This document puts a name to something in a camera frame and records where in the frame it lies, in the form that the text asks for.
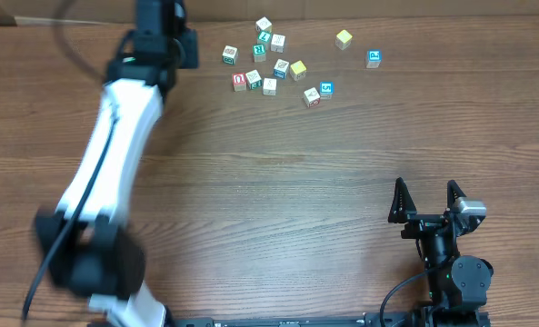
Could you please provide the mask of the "red letter U block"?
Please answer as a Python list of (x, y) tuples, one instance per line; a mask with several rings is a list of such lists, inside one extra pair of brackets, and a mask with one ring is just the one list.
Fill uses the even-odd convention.
[(245, 91), (247, 88), (246, 77), (244, 73), (232, 74), (232, 84), (235, 92)]

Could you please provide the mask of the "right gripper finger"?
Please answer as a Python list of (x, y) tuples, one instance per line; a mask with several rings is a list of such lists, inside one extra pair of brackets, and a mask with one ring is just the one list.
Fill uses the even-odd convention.
[(447, 208), (452, 213), (460, 213), (461, 205), (466, 199), (466, 195), (459, 187), (455, 180), (450, 180), (447, 183)]
[(416, 215), (417, 209), (407, 185), (402, 177), (398, 177), (395, 180), (394, 198), (388, 214), (388, 222), (407, 223)]

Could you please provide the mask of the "yellow top block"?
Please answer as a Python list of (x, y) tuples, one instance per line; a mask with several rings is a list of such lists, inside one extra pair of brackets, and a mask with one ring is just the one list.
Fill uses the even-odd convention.
[(290, 75), (295, 81), (299, 81), (305, 78), (307, 68), (301, 60), (290, 64), (289, 68), (290, 68)]

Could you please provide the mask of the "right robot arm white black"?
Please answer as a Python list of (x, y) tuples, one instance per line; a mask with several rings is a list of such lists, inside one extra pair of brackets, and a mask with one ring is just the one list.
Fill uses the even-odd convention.
[(424, 270), (397, 284), (383, 299), (378, 322), (385, 326), (385, 307), (391, 297), (406, 285), (426, 278), (429, 302), (415, 306), (398, 326), (489, 326), (480, 308), (487, 303), (487, 291), (494, 275), (485, 259), (462, 255), (457, 239), (474, 232), (486, 218), (486, 206), (467, 197), (456, 181), (447, 183), (446, 209), (440, 214), (417, 212), (404, 179), (395, 181), (389, 223), (399, 223), (401, 237), (415, 241)]

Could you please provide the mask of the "blue edged picture block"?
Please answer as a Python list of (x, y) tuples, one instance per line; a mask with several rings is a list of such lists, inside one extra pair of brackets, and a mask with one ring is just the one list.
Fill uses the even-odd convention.
[(274, 65), (274, 76), (285, 79), (289, 68), (289, 63), (283, 59), (278, 59)]

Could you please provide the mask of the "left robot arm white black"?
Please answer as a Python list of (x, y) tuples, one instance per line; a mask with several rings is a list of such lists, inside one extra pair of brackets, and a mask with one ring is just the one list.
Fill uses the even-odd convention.
[(174, 324), (170, 309), (145, 282), (142, 247), (127, 231), (133, 184), (147, 140), (162, 116), (180, 69), (199, 65), (197, 34), (182, 0), (137, 0), (135, 27), (125, 33), (104, 73), (67, 41), (68, 1), (55, 10), (55, 44), (102, 86), (95, 129), (73, 181), (53, 213), (39, 211), (35, 233), (45, 275), (54, 286), (85, 298), (108, 326)]

